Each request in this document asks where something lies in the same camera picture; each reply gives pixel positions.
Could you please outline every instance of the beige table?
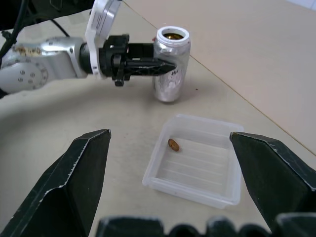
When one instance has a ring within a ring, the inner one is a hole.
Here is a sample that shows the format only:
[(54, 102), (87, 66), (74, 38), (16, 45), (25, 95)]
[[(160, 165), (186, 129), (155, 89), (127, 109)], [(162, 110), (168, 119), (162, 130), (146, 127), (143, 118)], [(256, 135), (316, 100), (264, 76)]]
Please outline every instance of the beige table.
[(315, 11), (286, 0), (126, 2), (157, 28), (188, 29), (194, 58), (316, 154)]
[[(58, 22), (72, 36), (83, 37), (88, 11)], [(156, 29), (122, 4), (111, 34), (130, 33), (131, 42), (150, 42)], [(50, 22), (26, 28), (19, 41), (61, 35)], [(236, 226), (266, 227), (242, 181), (241, 201), (224, 210), (143, 187), (142, 178), (162, 125), (177, 113), (239, 123), (246, 132), (284, 142), (311, 167), (315, 156), (262, 113), (242, 99), (193, 58), (181, 99), (166, 105), (153, 97), (150, 78), (132, 78), (126, 86), (112, 80), (68, 79), (20, 92), (0, 100), (0, 230), (24, 200), (41, 174), (83, 133), (112, 131), (103, 192), (90, 236), (107, 215), (157, 216), (166, 230), (180, 222), (200, 231), (205, 221), (225, 215)]]

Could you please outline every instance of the transparent plastic box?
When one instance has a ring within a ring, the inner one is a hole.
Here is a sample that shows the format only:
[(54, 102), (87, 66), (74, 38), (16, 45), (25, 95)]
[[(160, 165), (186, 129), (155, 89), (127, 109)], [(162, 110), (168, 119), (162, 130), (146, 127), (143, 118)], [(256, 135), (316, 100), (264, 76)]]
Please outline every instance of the transparent plastic box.
[[(143, 178), (153, 189), (224, 208), (240, 201), (241, 169), (229, 140), (238, 124), (176, 115), (164, 124)], [(168, 140), (176, 141), (175, 152)]]

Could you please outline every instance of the brown bean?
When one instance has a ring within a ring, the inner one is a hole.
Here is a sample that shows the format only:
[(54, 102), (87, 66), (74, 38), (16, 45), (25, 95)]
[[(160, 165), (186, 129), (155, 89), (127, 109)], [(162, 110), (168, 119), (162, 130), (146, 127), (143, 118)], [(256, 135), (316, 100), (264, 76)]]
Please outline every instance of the brown bean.
[(168, 140), (168, 145), (169, 147), (174, 150), (175, 152), (178, 152), (180, 147), (178, 145), (178, 143), (176, 143), (173, 139), (169, 139)]

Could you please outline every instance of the plastic tray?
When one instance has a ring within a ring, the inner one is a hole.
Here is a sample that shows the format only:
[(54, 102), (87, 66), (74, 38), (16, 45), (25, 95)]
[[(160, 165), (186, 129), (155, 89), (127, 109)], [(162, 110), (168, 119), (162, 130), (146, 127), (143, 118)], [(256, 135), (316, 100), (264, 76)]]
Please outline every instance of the plastic tray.
[[(238, 124), (176, 115), (164, 124), (143, 185), (217, 208), (237, 205), (241, 169), (229, 141)], [(168, 146), (172, 138), (178, 152)]]

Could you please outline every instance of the silver can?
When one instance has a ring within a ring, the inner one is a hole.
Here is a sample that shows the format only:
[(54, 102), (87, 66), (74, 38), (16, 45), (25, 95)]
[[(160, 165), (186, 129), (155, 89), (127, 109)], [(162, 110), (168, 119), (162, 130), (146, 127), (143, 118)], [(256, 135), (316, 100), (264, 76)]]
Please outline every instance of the silver can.
[(163, 102), (172, 102), (179, 98), (184, 84), (191, 41), (189, 32), (175, 26), (162, 27), (154, 42), (154, 57), (174, 63), (175, 70), (153, 77), (154, 95)]

